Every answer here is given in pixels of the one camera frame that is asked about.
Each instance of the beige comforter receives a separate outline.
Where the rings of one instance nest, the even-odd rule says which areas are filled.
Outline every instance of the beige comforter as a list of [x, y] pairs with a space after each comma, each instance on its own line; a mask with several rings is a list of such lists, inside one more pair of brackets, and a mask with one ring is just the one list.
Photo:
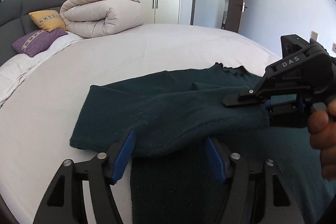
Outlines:
[[81, 37], [102, 37], [144, 24], [139, 0], [67, 0], [60, 9], [67, 30]]

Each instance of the finger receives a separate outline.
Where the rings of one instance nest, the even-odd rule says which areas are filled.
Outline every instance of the finger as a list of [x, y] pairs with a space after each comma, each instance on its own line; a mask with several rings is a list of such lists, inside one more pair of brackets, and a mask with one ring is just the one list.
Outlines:
[[308, 131], [310, 134], [317, 134], [324, 130], [328, 124], [329, 117], [327, 112], [319, 110], [310, 115], [308, 119]]
[[327, 180], [336, 179], [336, 165], [326, 165], [322, 167], [322, 177]]
[[336, 116], [336, 99], [328, 105], [328, 112], [331, 115]]
[[321, 165], [336, 165], [336, 146], [322, 150], [320, 153]]
[[328, 149], [336, 145], [336, 123], [329, 123], [320, 133], [310, 135], [310, 145], [314, 149]]

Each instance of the gray upholstered headboard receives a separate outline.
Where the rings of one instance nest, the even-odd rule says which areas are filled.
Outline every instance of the gray upholstered headboard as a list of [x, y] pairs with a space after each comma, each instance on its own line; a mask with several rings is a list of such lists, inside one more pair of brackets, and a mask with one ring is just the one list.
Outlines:
[[59, 12], [67, 0], [3, 0], [0, 2], [0, 66], [16, 55], [12, 43], [37, 30], [28, 13], [39, 10]]

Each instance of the light switch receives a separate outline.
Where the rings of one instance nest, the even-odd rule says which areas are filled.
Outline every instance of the light switch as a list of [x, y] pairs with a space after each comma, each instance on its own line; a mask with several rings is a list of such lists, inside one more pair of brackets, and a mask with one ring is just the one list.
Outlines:
[[311, 31], [311, 35], [310, 38], [314, 39], [315, 41], [317, 41], [317, 32]]

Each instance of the dark green sweater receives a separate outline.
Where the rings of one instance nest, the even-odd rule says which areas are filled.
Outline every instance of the dark green sweater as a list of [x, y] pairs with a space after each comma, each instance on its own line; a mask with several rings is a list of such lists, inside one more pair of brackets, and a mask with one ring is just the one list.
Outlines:
[[268, 128], [263, 107], [222, 105], [226, 94], [253, 88], [260, 79], [243, 67], [215, 64], [93, 85], [70, 145], [106, 151], [133, 129], [133, 223], [212, 223], [225, 189], [214, 180], [199, 141], [220, 134], [247, 160], [273, 159], [306, 223], [313, 224], [336, 185], [322, 179], [319, 152], [310, 148], [307, 129]]

